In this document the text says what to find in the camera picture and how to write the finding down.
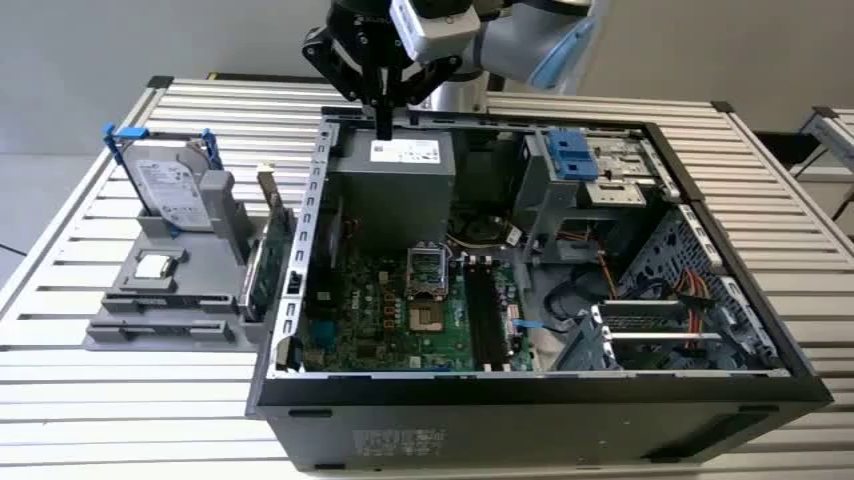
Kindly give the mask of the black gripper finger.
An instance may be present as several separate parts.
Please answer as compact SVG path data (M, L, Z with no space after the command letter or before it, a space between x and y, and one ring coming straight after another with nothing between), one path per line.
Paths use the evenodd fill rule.
M425 63L418 71L402 78L404 62L386 67L384 92L384 139L392 139L392 120L396 108L418 104L446 81L460 67L458 57L444 57Z
M376 139L384 140L384 94L381 68L370 53L368 38L360 35L354 44L358 69L354 69L334 49L334 39L326 27L312 28L302 42L302 56L349 101L358 100L372 109Z

